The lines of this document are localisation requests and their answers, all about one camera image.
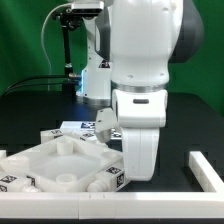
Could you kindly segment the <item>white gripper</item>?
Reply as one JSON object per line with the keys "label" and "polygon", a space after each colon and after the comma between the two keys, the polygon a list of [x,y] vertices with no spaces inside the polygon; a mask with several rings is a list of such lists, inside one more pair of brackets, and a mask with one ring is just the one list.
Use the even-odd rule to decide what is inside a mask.
{"label": "white gripper", "polygon": [[126,178],[149,181],[154,173],[160,129],[166,124],[168,93],[114,90],[112,107],[121,129]]}

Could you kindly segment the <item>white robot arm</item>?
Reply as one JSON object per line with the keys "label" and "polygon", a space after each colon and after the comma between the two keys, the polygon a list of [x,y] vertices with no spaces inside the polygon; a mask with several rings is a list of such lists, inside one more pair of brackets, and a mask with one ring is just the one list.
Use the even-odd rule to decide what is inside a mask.
{"label": "white robot arm", "polygon": [[105,0],[97,25],[108,25],[100,56],[112,63],[111,106],[97,112],[95,134],[121,133],[126,178],[152,178],[166,125],[168,65],[200,48],[204,27],[193,0]]}

